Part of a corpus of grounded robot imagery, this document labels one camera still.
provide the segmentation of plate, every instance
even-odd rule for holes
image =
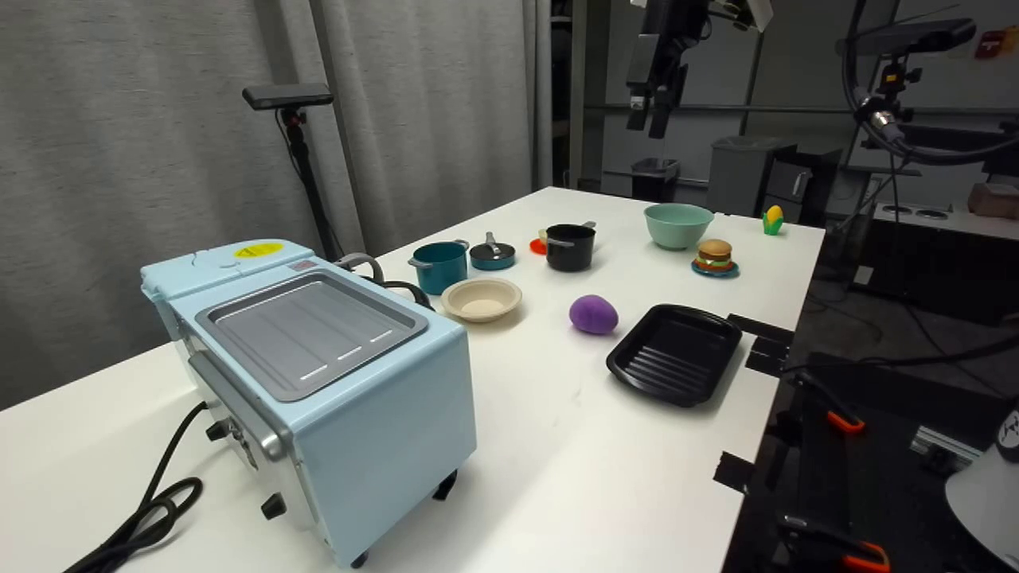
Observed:
[[[519,307],[519,288],[509,279],[479,276],[452,283],[444,292],[444,309],[463,321],[494,321]]]

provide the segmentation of bowl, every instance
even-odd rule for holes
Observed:
[[[696,248],[709,218],[713,214],[699,205],[657,205],[643,210],[649,240],[667,252]]]
[[[549,267],[554,270],[586,270],[592,267],[592,252],[597,252],[597,225],[573,225],[573,224],[560,224],[560,225],[549,225],[545,229],[545,248],[549,248]]]
[[[471,266],[479,270],[508,270],[515,266],[515,248],[508,243],[496,243],[494,233],[488,233],[488,240],[471,248]]]
[[[519,307],[519,288],[509,279],[463,279],[444,292],[444,309],[463,321],[494,321]]]

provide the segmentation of light blue toaster oven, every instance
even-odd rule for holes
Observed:
[[[363,564],[475,452],[463,324],[275,240],[141,279],[210,402],[210,435],[232,435],[262,480],[262,515],[320,532],[337,564]]]

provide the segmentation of yellow toy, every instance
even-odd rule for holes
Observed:
[[[782,235],[783,224],[787,224],[783,207],[771,205],[771,207],[764,210],[764,235]]]

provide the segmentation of toaster oven knob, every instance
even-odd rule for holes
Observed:
[[[282,494],[271,494],[271,497],[262,504],[262,515],[266,515],[266,518],[277,518],[277,515],[285,515],[285,514],[286,514],[286,504],[285,504]]]
[[[208,426],[203,435],[208,435],[210,444],[228,441],[228,435],[230,435],[228,419],[213,419],[213,426]]]
[[[282,444],[277,433],[262,435],[262,441],[257,441],[257,448],[262,448],[266,460],[271,460],[271,461],[285,460],[285,444]]]

